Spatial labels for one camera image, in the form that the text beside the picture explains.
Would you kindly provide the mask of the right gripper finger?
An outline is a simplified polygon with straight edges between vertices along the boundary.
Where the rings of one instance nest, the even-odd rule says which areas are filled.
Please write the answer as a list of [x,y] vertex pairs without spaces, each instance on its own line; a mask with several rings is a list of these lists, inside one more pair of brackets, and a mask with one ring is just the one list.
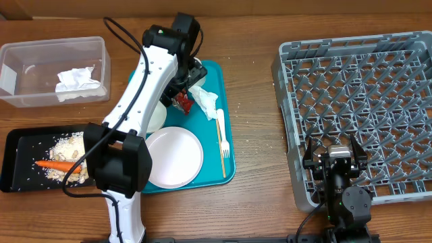
[[352,147],[352,152],[354,155],[354,161],[359,170],[365,170],[367,168],[367,153],[358,143],[354,134],[350,134],[350,142]]
[[306,151],[304,152],[302,158],[302,166],[304,169],[316,170],[319,166],[319,163],[315,161],[314,152],[317,150],[317,145],[312,137],[308,138],[308,144]]

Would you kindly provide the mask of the red snack wrapper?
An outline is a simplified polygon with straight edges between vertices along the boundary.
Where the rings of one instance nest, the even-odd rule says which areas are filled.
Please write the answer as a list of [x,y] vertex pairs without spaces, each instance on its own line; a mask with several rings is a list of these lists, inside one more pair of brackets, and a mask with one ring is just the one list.
[[179,92],[174,98],[172,98],[173,106],[179,109],[183,114],[188,115],[194,101],[188,98],[185,90]]

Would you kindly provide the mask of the white bowl with rice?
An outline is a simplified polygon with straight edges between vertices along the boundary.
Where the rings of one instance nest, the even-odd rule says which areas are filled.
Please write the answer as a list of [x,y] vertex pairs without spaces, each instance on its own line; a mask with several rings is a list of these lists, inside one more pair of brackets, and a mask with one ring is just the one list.
[[167,108],[164,104],[159,101],[151,115],[151,119],[148,123],[148,128],[146,130],[147,134],[151,134],[161,129],[164,126],[165,120],[167,117]]

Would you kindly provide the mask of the large white tissue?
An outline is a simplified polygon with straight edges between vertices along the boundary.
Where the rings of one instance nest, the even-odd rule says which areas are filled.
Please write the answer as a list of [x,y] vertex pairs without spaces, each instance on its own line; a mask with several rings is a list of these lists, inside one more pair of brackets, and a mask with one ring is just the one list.
[[107,94],[106,88],[98,81],[92,79],[94,66],[72,68],[58,73],[59,83],[56,84],[55,93],[59,102],[78,97],[103,97]]

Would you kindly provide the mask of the rice and peanut pile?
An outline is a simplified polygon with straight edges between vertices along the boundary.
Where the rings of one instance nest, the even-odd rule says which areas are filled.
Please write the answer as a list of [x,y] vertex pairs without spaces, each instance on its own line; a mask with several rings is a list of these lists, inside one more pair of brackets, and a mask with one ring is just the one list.
[[[50,161],[70,162],[74,164],[84,153],[84,139],[83,132],[74,132],[65,138],[58,138],[56,144],[49,149]],[[89,178],[87,171],[86,160],[84,160],[78,167],[81,172],[73,173],[68,179],[67,183],[73,185],[83,184]],[[57,182],[62,182],[67,171],[60,171],[58,169],[46,169],[46,178]]]

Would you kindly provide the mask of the orange carrot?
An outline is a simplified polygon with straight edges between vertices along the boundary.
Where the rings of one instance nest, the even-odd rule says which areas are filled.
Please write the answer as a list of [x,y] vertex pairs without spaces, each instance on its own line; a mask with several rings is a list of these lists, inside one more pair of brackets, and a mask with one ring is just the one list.
[[35,163],[40,167],[56,169],[63,172],[68,172],[74,166],[74,163],[67,161],[36,161]]

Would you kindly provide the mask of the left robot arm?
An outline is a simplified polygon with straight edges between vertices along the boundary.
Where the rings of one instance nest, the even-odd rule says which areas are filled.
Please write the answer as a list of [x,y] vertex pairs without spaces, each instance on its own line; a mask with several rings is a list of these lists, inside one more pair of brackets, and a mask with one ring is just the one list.
[[146,131],[158,103],[170,106],[207,70],[195,56],[203,31],[194,16],[178,13],[169,28],[152,25],[137,42],[139,63],[121,99],[103,123],[84,129],[90,178],[109,209],[108,242],[145,242],[140,216],[140,193],[153,165],[145,143]]

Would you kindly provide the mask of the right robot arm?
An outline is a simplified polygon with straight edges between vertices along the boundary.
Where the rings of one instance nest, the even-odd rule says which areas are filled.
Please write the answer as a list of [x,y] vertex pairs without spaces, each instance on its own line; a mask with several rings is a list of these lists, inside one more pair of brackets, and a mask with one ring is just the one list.
[[324,229],[322,242],[373,243],[375,240],[367,227],[373,194],[350,181],[367,168],[368,156],[353,134],[350,144],[350,147],[331,145],[326,153],[315,157],[315,146],[310,138],[302,159],[303,168],[311,170],[314,179],[323,181],[320,204],[307,217],[310,219],[326,206],[332,226]]

